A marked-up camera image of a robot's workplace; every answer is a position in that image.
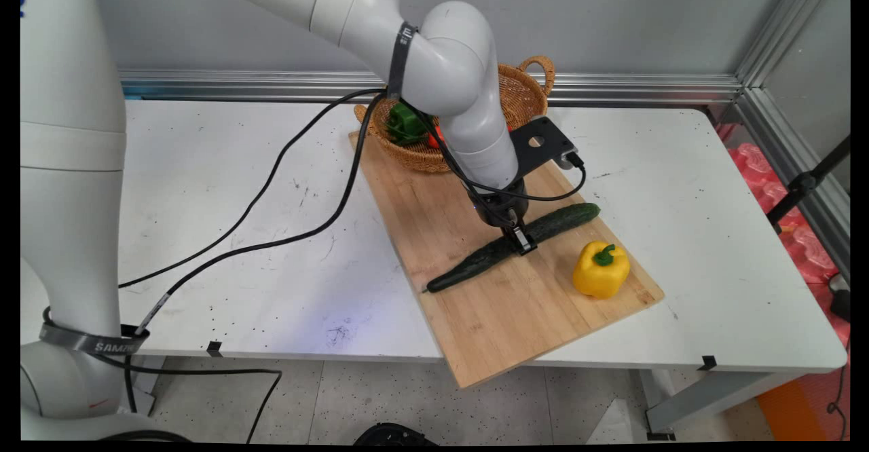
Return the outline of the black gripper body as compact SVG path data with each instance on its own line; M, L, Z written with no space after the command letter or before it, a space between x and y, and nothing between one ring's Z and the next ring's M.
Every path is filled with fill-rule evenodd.
M528 211L530 202L515 194L527 195L525 181L518 181L506 186L506 194L481 194L477 189L470 189L470 201L478 217L484 223L492 227L513 229L516 226L524 226L524 216Z

